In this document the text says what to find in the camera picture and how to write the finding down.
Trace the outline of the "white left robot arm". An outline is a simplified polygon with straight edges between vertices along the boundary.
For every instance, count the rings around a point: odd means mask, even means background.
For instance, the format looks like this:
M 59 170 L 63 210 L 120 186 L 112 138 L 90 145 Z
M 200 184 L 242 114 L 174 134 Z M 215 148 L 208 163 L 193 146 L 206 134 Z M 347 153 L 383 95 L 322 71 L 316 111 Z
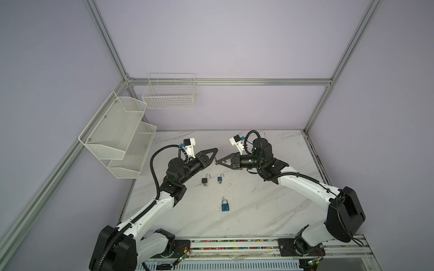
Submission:
M 153 256 L 170 256 L 175 236 L 164 229 L 151 236 L 146 233 L 166 212 L 173 209 L 184 196 L 185 183 L 206 169 L 218 153 L 217 148 L 198 152 L 193 158 L 176 157 L 168 162 L 163 182 L 151 171 L 156 196 L 132 217 L 115 227 L 106 226 L 99 233 L 89 263 L 91 271 L 134 271 Z

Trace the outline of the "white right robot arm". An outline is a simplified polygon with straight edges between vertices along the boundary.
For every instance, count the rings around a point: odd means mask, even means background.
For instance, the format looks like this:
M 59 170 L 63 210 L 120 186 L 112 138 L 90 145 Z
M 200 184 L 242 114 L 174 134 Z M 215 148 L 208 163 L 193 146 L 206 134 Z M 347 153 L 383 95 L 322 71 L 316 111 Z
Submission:
M 311 200 L 323 210 L 326 216 L 314 225 L 307 225 L 296 235 L 293 249 L 305 256 L 318 245 L 336 239 L 349 243 L 366 220 L 357 193 L 350 187 L 339 189 L 304 175 L 288 163 L 274 157 L 272 145 L 264 138 L 256 138 L 252 149 L 246 149 L 247 142 L 236 136 L 230 141 L 238 148 L 216 161 L 217 165 L 233 170 L 256 169 L 263 181 L 288 187 Z

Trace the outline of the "black padlock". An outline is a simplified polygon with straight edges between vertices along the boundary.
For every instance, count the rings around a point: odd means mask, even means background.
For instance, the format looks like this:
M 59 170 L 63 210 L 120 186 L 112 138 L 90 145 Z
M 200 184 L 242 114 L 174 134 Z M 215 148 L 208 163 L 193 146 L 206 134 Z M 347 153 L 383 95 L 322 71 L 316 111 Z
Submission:
M 211 178 L 211 175 L 208 173 L 206 174 L 205 178 L 201 179 L 201 183 L 203 186 L 208 186 L 209 185 L 209 180 Z

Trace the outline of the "large blue padlock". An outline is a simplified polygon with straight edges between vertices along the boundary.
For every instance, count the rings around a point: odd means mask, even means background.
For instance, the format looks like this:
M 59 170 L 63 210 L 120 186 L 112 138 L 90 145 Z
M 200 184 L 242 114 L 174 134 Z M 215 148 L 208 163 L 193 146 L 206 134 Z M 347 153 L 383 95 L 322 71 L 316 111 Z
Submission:
M 222 199 L 222 212 L 228 212 L 230 210 L 229 203 L 226 198 Z

